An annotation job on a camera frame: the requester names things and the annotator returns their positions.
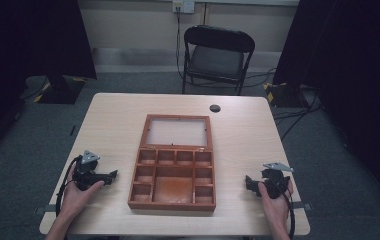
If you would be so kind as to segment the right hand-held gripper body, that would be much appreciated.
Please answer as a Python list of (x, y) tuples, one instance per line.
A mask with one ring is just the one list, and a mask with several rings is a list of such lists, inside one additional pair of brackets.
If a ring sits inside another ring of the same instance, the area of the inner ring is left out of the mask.
[(265, 179), (263, 184), (271, 199), (276, 199), (288, 190), (289, 176), (284, 176), (283, 172), (292, 172), (293, 169), (282, 163), (266, 163), (265, 169), (261, 171), (262, 177)]

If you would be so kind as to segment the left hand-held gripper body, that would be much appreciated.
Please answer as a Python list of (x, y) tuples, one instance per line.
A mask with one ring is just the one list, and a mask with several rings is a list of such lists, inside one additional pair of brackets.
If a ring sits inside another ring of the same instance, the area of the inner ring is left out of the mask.
[(95, 168), (97, 167), (100, 157), (95, 153), (85, 150), (82, 155), (77, 157), (75, 170), (73, 172), (73, 181), (76, 186), (85, 191), (90, 186), (99, 181), (103, 181), (105, 185), (111, 185), (113, 182), (113, 173), (97, 174)]

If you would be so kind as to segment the wooden compartment box with lid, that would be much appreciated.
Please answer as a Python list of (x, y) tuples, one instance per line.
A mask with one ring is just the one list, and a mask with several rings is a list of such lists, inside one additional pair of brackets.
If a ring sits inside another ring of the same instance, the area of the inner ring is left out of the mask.
[(146, 117), (128, 205), (143, 210), (215, 210), (209, 117), (160, 114)]

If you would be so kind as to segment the person's right hand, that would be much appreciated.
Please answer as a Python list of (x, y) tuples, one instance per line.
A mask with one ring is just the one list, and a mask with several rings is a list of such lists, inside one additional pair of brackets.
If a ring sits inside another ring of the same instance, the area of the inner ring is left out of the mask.
[(262, 195), (261, 202), (263, 211), (270, 229), (275, 232), (282, 231), (287, 233), (287, 219), (289, 214), (288, 198), (293, 194), (292, 182), (288, 182), (285, 195), (276, 199), (271, 199), (269, 197), (264, 183), (259, 183), (258, 188)]

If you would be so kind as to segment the person's left hand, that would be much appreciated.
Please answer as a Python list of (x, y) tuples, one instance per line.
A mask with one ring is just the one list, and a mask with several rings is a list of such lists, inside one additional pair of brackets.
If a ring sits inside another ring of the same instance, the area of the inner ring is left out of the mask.
[(72, 221), (87, 205), (89, 200), (104, 186), (103, 181), (90, 186), (87, 190), (81, 191), (72, 180), (73, 173), (68, 174), (68, 184), (66, 186), (63, 203), (59, 217)]

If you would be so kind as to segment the light wooden table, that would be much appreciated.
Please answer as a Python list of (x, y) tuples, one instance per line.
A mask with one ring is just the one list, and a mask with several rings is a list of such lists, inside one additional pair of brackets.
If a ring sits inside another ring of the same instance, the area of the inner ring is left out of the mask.
[[(127, 201), (145, 119), (149, 114), (203, 115), (211, 120), (217, 206), (212, 214), (132, 210)], [(101, 172), (118, 177), (103, 187), (69, 231), (109, 236), (260, 236), (269, 234), (260, 198), (246, 190), (266, 163), (287, 161), (263, 97), (98, 93), (70, 155), (100, 156)]]

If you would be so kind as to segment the black stand base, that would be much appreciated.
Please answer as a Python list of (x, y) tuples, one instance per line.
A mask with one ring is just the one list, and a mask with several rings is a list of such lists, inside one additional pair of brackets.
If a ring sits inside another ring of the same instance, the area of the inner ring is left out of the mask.
[(40, 104), (74, 104), (86, 81), (82, 78), (49, 75), (49, 83), (35, 98)]
[(307, 103), (300, 89), (295, 89), (287, 83), (263, 85), (269, 104), (277, 108), (307, 108)]

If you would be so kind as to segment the black folding chair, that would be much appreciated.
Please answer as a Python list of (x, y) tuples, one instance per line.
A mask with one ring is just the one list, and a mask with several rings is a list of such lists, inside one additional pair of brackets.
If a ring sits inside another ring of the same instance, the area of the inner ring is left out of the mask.
[(187, 78), (232, 84), (240, 95), (255, 41), (243, 31), (208, 25), (188, 28), (184, 33), (185, 58), (182, 93)]

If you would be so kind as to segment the black curtain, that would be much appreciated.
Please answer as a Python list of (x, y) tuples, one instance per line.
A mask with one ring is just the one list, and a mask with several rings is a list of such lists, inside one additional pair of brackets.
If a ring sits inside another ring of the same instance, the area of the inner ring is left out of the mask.
[(274, 81), (318, 88), (380, 183), (380, 0), (299, 0)]
[(0, 137), (31, 76), (94, 79), (78, 0), (0, 0)]

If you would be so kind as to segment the white wall socket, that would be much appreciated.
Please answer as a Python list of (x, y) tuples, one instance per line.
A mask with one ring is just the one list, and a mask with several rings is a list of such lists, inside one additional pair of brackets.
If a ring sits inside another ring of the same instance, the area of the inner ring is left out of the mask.
[(174, 13), (193, 14), (195, 11), (195, 2), (191, 0), (173, 0), (172, 11)]

